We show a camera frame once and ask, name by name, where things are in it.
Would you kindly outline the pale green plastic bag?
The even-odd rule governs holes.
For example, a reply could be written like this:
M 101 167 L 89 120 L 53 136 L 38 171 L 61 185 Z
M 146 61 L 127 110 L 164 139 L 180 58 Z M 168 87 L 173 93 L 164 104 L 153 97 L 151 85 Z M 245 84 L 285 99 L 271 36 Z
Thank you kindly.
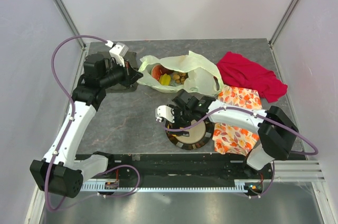
M 184 89 L 189 93 L 216 96 L 223 88 L 223 81 L 217 66 L 206 57 L 192 51 L 189 51 L 187 55 L 161 59 L 146 55 L 140 61 L 139 72 L 143 74 L 143 77 L 137 80 L 137 83 L 162 93 L 174 93 Z M 183 84 L 175 83 L 172 80 L 168 86 L 161 85 L 151 76 L 151 70 L 156 65 L 162 65 L 175 72 L 187 73 L 188 78 Z

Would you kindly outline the yellow fake starfruit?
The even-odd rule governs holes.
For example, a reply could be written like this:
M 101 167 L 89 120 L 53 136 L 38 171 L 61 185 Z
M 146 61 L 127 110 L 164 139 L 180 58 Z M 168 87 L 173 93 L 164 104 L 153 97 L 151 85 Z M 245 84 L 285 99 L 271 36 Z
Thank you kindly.
M 159 78 L 159 83 L 162 86 L 169 86 L 170 82 L 171 82 L 171 76 L 169 74 L 165 73 L 165 74 L 161 75 L 160 78 Z

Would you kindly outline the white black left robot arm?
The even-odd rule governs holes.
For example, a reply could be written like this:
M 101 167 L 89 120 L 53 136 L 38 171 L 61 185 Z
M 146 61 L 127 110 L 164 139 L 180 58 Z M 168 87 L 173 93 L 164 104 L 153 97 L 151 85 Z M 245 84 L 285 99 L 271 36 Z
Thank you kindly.
M 76 152 L 90 121 L 97 113 L 106 90 L 115 85 L 130 88 L 143 74 L 128 61 L 119 65 L 109 55 L 91 54 L 83 63 L 83 74 L 71 95 L 71 104 L 55 141 L 42 160 L 33 160 L 30 172 L 41 191 L 68 198 L 79 193 L 83 182 L 96 176 L 111 178 L 116 166 L 110 155 L 95 152 L 75 162 Z

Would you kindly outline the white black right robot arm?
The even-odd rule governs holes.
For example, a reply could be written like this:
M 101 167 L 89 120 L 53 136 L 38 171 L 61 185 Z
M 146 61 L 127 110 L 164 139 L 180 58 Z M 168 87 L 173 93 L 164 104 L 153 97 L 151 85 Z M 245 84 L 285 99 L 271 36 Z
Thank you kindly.
M 170 141 L 184 150 L 201 148 L 213 137 L 229 141 L 245 150 L 243 175 L 255 178 L 272 161 L 285 161 L 292 154 L 298 129 L 282 109 L 238 107 L 214 97 L 197 98 L 181 90 L 172 103 L 159 106 L 157 120 L 165 120 Z

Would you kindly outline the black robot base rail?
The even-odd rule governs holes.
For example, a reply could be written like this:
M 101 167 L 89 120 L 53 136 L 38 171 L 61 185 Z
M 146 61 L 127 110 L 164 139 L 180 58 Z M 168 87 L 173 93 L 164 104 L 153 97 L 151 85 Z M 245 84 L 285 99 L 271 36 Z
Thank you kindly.
M 241 155 L 218 153 L 110 154 L 108 168 L 119 167 L 106 178 L 118 178 L 122 185 L 234 185 L 235 180 L 267 181 L 270 164 L 255 171 Z

